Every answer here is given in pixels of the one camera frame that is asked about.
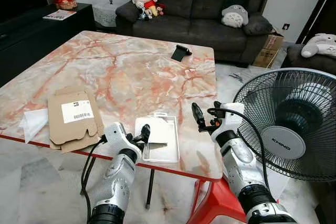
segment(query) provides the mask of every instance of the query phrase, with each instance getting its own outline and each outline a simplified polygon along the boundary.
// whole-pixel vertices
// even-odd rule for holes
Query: electric fan
[[[267,166],[310,181],[336,179],[336,76],[283,68],[252,78],[234,102],[257,127]],[[261,160],[259,139],[246,122],[238,133]]]

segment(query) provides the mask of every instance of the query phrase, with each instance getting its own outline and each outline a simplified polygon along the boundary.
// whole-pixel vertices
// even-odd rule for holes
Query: cardboard box
[[[71,152],[95,144],[104,125],[92,91],[75,86],[48,98],[50,148]]]
[[[275,29],[273,29],[273,31],[268,35],[268,38],[263,48],[277,51],[281,48],[283,40],[284,40],[283,35],[281,35]]]
[[[278,50],[268,50],[262,49],[260,54],[257,56],[253,62],[253,66],[270,68],[273,64],[273,61],[278,53]]]

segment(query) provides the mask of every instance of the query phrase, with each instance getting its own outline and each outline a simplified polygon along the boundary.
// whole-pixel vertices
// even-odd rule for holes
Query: khind logo
[[[277,143],[278,145],[281,145],[283,148],[290,150],[290,147],[288,147],[287,145],[284,145],[283,143],[277,141],[276,139],[272,138],[273,142]]]

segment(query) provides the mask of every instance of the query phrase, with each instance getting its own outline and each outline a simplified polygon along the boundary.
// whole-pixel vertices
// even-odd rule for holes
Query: marble floor
[[[279,68],[285,55],[282,48],[272,68]],[[265,71],[253,66],[243,69],[216,64],[219,100],[231,102],[242,82]],[[0,223],[85,223],[86,202],[79,195],[85,159],[73,153],[61,154],[47,148],[0,139]],[[88,188],[94,188],[108,165],[109,161],[96,160]],[[186,223],[195,179],[156,171],[151,208],[146,210],[149,175],[149,169],[137,168],[124,223]],[[286,183],[279,196],[280,202],[299,223],[319,223],[314,212],[317,199],[310,184],[295,179],[286,179]],[[241,222],[219,216],[213,223]]]

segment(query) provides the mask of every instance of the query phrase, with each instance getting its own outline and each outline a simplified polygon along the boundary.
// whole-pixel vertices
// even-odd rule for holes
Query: marble tabletop
[[[92,31],[79,33],[0,88],[0,137],[23,140],[19,123],[25,111],[46,108],[48,96],[58,89],[82,85],[94,92],[105,126],[118,121],[127,133],[134,134],[138,117],[154,112],[177,117],[180,161],[140,166],[220,179],[219,147],[209,134],[198,132],[191,110],[192,102],[205,111],[216,100],[214,52],[208,47],[184,45],[193,54],[177,62],[170,58],[176,44]],[[49,145],[47,125],[32,143]],[[77,153],[87,154],[87,150]],[[111,158],[104,145],[95,153]]]

